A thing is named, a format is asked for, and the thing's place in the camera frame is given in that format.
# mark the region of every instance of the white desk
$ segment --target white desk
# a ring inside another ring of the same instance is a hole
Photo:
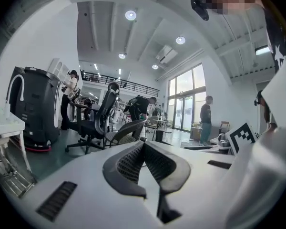
[[[22,156],[25,161],[27,170],[31,172],[31,167],[29,165],[29,161],[27,159],[27,154],[25,152],[25,147],[24,147],[23,130],[24,130],[24,121],[20,120],[12,113],[10,113],[9,118],[6,119],[4,117],[3,109],[0,108],[0,139],[14,135],[19,135]]]

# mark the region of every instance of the gray floor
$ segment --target gray floor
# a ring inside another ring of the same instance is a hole
[[[113,126],[113,130],[118,130],[122,126],[121,122]],[[170,143],[174,146],[180,147],[182,142],[187,142],[190,145],[197,146],[198,142],[190,141],[190,134],[187,132],[181,132],[178,130],[171,130],[171,134],[164,134],[163,141]],[[27,157],[32,169],[32,172],[37,181],[45,179],[47,176],[70,162],[71,160],[84,155],[85,147],[70,148],[68,153],[65,153],[65,147],[68,144],[77,143],[80,136],[73,130],[60,131],[61,135],[58,140],[52,145],[52,150],[49,152],[32,152],[27,150]],[[141,133],[141,137],[144,137],[144,129]],[[151,140],[153,136],[152,132],[146,133],[147,140]],[[15,165],[24,169],[25,165],[21,155],[21,151],[15,147],[11,142],[7,149],[8,155],[14,160]],[[91,147],[90,152],[99,152],[101,150]]]

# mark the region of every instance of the railing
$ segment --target railing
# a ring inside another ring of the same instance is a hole
[[[155,97],[158,97],[158,94],[159,94],[158,89],[155,89],[149,86],[144,86],[141,84],[137,84],[134,82],[129,82],[129,81],[122,80],[122,79],[119,80],[119,79],[116,79],[115,77],[111,77],[107,75],[98,75],[94,73],[85,72],[83,80],[89,81],[89,82],[101,83],[105,85],[109,85],[112,82],[116,82],[119,84],[120,88],[123,88],[123,89],[132,90],[138,93],[147,94],[147,95],[155,96]]]

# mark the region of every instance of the white cloth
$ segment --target white cloth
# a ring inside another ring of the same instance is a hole
[[[63,93],[65,95],[69,95],[70,92],[75,88],[77,83],[77,79],[73,77],[71,80],[69,80],[69,84],[71,85],[70,87],[67,87],[66,91]]]

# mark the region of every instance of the ceiling light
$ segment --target ceiling light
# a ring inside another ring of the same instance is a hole
[[[270,52],[270,49],[268,48],[268,46],[260,47],[255,50],[256,56],[261,55],[266,52]]]
[[[120,53],[120,54],[119,54],[119,58],[120,58],[120,59],[124,59],[125,57],[126,57],[125,54],[123,54],[123,53]]]
[[[135,11],[129,10],[125,13],[125,17],[129,21],[133,21],[137,17],[137,14],[135,13]]]
[[[178,44],[183,44],[183,43],[185,43],[185,38],[184,38],[183,36],[177,37],[176,43],[178,43]]]

